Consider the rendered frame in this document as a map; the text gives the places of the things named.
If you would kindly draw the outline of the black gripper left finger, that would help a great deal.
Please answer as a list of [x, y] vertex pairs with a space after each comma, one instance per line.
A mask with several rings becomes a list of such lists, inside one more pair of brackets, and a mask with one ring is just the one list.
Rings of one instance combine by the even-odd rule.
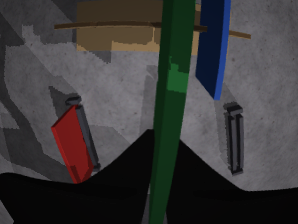
[[153, 129], [82, 183], [1, 173], [0, 200], [29, 224], [141, 224], [152, 175]]

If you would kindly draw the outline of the tan slotted board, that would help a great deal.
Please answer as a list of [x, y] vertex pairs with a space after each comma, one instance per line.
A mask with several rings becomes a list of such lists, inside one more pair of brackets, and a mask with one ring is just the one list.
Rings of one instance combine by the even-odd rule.
[[[160, 52], [164, 0], [93, 0], [77, 2], [77, 23], [55, 24], [55, 30], [76, 28], [77, 51]], [[197, 55], [201, 6], [196, 4], [192, 55]]]

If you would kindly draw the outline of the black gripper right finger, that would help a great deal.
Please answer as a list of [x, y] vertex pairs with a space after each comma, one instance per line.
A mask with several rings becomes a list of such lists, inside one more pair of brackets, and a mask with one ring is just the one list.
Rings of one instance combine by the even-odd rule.
[[298, 216], [298, 186], [242, 190], [180, 139], [166, 216], [166, 224], [271, 224]]

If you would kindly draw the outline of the red board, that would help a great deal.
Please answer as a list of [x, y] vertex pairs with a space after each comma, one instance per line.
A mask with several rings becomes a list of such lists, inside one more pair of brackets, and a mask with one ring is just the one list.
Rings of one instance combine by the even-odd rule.
[[90, 179], [94, 169], [78, 124], [77, 108], [78, 104], [71, 105], [51, 127], [74, 184]]

